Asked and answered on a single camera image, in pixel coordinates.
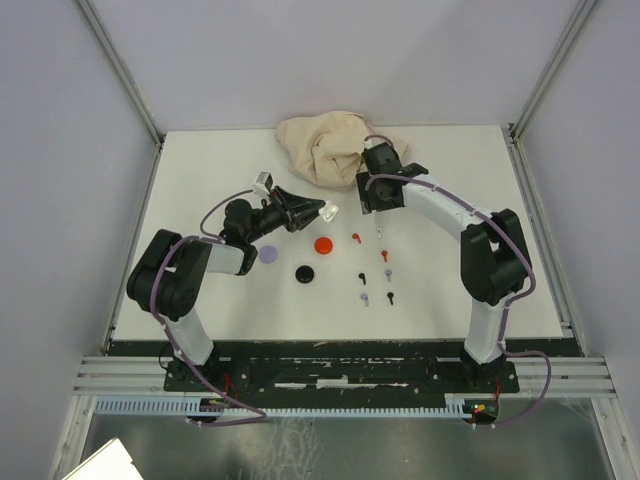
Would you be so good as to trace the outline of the white charging case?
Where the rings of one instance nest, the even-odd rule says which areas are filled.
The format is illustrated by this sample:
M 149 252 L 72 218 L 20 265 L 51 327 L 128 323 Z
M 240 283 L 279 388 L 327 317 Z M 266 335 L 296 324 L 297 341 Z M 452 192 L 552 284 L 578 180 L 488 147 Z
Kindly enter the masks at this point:
M 338 205 L 332 203 L 331 201 L 326 201 L 325 204 L 318 210 L 318 215 L 325 223 L 329 224 L 334 221 L 338 212 Z

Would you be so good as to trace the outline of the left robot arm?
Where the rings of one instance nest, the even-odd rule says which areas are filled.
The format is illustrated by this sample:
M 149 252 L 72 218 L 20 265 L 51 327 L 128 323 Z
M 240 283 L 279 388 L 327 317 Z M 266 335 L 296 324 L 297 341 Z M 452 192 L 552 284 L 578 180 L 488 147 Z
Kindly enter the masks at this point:
M 181 236 L 160 229 L 129 275 L 126 294 L 161 326 L 174 353 L 188 364 L 187 379 L 209 390 L 221 378 L 220 364 L 210 359 L 214 343 L 196 310 L 204 277 L 211 274 L 244 276 L 258 258 L 254 242 L 284 228 L 294 233 L 316 219 L 329 223 L 339 208 L 327 200 L 291 194 L 279 186 L 261 187 L 255 208 L 242 191 L 220 202 L 224 209 L 222 231 Z

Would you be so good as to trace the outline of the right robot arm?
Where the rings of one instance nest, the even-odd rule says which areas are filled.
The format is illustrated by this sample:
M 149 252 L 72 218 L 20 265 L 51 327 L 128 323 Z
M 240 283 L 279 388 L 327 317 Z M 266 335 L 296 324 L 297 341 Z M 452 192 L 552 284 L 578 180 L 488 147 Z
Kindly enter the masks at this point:
M 506 354 L 511 305 L 536 289 L 527 243 L 518 215 L 491 211 L 446 189 L 417 164 L 402 165 L 382 135 L 364 140 L 366 170 L 356 175 L 362 212 L 407 208 L 432 221 L 459 244 L 460 277 L 471 297 L 464 351 L 458 368 L 467 389 L 481 391 L 495 379 L 493 362 Z

